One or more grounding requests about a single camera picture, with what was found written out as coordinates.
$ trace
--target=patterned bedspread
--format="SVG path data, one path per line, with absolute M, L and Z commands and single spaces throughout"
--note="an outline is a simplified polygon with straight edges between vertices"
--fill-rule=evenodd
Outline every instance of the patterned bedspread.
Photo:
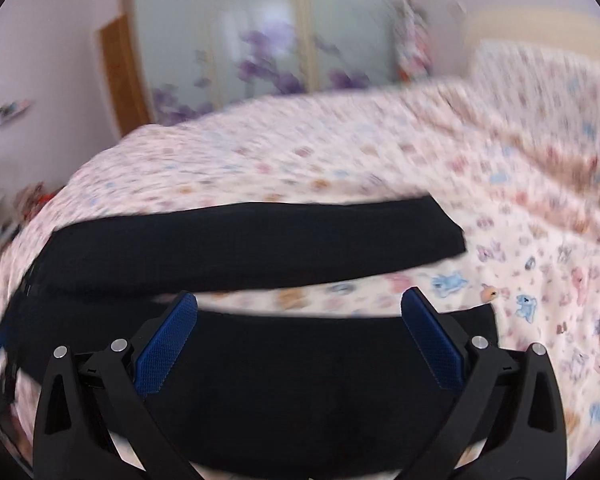
M 180 126 L 140 128 L 78 170 L 1 258 L 0 316 L 52 231 L 72 222 L 425 191 L 464 229 L 463 256 L 352 282 L 198 301 L 289 316 L 398 316 L 411 285 L 442 312 L 491 301 L 502 346 L 540 341 L 549 349 L 572 471 L 600 438 L 600 155 L 535 139 L 459 80 L 264 98 Z M 21 375 L 17 393 L 31 435 L 37 386 Z

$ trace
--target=silver screw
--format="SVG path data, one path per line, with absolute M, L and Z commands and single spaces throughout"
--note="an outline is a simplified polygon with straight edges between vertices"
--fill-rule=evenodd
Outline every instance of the silver screw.
M 122 352 L 126 348 L 126 339 L 116 339 L 111 343 L 111 349 L 114 352 Z
M 538 355 L 546 354 L 546 348 L 544 347 L 544 345 L 542 345 L 540 343 L 533 343 L 531 345 L 531 349 L 534 351 L 535 354 L 538 354 Z
M 481 335 L 476 335 L 472 337 L 471 344 L 474 345 L 478 350 L 484 350 L 485 348 L 487 348 L 487 346 L 489 346 L 489 342 L 487 341 L 487 339 L 482 337 Z
M 66 355 L 66 353 L 67 353 L 66 346 L 59 346 L 58 348 L 56 348 L 54 350 L 54 357 L 56 359 L 60 359 L 60 358 L 64 357 Z

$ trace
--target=blue gripper pad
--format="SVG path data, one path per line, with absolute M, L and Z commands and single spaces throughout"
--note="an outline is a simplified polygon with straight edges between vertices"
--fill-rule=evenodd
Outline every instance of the blue gripper pad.
M 197 320 L 196 297 L 184 294 L 136 360 L 134 386 L 141 398 L 160 391 Z
M 462 355 L 436 319 L 432 306 L 413 287 L 400 302 L 402 320 L 411 333 L 438 386 L 460 394 L 464 388 Z

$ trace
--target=headboard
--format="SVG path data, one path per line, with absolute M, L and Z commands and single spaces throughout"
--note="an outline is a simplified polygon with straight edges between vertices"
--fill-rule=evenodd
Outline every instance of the headboard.
M 535 6 L 488 7 L 466 17 L 467 54 L 471 56 L 484 39 L 537 43 L 600 62 L 600 20 L 577 12 Z

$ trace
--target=frosted glass door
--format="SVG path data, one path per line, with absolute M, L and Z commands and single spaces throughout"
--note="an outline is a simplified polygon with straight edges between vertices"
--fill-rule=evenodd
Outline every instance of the frosted glass door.
M 393 0 L 311 0 L 320 88 L 397 80 Z
M 142 71 L 161 124 L 213 109 L 203 5 L 204 0 L 134 0 Z
M 305 91 L 291 0 L 207 0 L 224 104 Z

